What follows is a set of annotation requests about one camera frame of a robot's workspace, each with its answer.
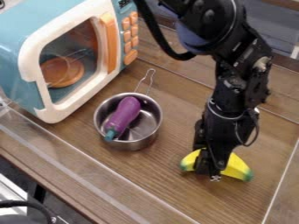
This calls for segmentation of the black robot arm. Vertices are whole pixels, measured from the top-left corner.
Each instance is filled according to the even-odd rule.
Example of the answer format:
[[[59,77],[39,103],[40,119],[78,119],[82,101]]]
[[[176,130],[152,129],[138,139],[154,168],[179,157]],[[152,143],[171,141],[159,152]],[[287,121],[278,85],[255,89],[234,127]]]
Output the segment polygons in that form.
[[[170,46],[146,0],[134,0],[154,39],[176,60],[210,55],[216,62],[216,85],[195,123],[192,153],[182,168],[220,180],[239,146],[258,139],[259,111],[267,87],[272,49],[247,20],[239,0],[158,0],[176,18],[176,33],[186,51]]]

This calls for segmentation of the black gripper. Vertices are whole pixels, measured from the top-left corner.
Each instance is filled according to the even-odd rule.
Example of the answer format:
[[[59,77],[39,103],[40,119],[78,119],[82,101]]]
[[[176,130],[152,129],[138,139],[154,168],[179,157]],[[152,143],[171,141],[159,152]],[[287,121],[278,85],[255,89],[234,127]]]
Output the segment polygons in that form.
[[[210,174],[219,182],[226,170],[230,154],[240,145],[248,147],[259,134],[259,110],[246,108],[238,113],[224,112],[210,99],[200,120],[195,123],[194,150],[200,150],[195,159],[195,173]]]

